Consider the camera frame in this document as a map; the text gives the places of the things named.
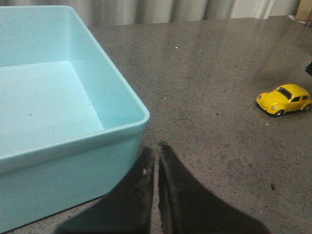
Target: toy car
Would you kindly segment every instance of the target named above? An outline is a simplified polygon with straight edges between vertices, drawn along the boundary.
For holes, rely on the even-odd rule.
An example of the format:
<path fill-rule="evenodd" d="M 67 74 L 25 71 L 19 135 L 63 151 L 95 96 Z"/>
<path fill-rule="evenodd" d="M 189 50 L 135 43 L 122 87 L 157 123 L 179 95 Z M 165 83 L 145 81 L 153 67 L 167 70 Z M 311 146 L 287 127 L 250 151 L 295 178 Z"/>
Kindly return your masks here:
<path fill-rule="evenodd" d="M 284 84 L 270 93 L 261 93 L 256 103 L 274 117 L 289 111 L 307 111 L 311 109 L 312 100 L 307 90 L 296 84 Z"/>

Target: dark object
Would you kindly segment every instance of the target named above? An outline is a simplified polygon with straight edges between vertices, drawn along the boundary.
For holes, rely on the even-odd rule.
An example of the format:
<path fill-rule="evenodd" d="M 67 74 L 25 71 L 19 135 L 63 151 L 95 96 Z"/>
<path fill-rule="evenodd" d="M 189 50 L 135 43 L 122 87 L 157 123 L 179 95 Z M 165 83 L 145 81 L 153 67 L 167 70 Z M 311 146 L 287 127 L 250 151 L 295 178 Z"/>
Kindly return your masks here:
<path fill-rule="evenodd" d="M 165 234 L 269 234 L 258 220 L 206 190 L 162 143 L 159 208 Z"/>
<path fill-rule="evenodd" d="M 306 67 L 306 72 L 312 76 L 312 62 Z"/>
<path fill-rule="evenodd" d="M 148 234 L 153 203 L 154 156 L 144 148 L 124 179 L 102 200 L 65 221 L 56 234 Z"/>

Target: light blue plastic bin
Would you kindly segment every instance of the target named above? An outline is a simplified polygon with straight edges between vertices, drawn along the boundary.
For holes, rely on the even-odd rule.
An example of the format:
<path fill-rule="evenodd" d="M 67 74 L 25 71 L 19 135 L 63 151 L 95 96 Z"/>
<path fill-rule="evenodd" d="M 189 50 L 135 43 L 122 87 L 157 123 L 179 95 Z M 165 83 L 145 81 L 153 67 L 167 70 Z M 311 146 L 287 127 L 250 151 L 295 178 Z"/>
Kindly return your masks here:
<path fill-rule="evenodd" d="M 0 233 L 108 193 L 148 118 L 72 8 L 0 7 Z"/>

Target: speckled stone countertop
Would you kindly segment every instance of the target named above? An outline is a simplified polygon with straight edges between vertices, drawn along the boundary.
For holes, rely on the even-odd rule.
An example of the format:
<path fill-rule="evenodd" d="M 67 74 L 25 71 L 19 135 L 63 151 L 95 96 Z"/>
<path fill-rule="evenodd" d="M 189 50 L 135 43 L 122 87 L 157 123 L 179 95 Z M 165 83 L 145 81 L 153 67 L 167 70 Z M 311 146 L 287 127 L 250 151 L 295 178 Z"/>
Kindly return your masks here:
<path fill-rule="evenodd" d="M 254 103 L 285 83 L 312 93 L 312 28 L 282 16 L 91 31 L 151 113 L 142 146 L 158 158 L 167 141 L 207 189 L 273 234 L 312 233 L 312 111 L 273 118 Z M 9 233 L 52 233 L 96 201 Z M 157 204 L 155 188 L 153 234 Z"/>

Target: container wall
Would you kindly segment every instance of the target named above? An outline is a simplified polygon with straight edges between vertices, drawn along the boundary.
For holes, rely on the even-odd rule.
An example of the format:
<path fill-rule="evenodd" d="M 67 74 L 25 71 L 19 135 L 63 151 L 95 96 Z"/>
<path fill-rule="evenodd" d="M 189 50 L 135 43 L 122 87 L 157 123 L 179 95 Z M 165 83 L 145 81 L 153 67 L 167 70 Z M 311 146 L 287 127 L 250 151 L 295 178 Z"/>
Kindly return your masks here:
<path fill-rule="evenodd" d="M 67 60 L 68 18 L 68 8 L 1 7 L 0 67 Z"/>
<path fill-rule="evenodd" d="M 0 233 L 108 193 L 134 164 L 141 134 L 0 175 Z"/>
<path fill-rule="evenodd" d="M 70 62 L 104 129 L 147 119 L 148 112 L 91 33 L 71 15 Z"/>

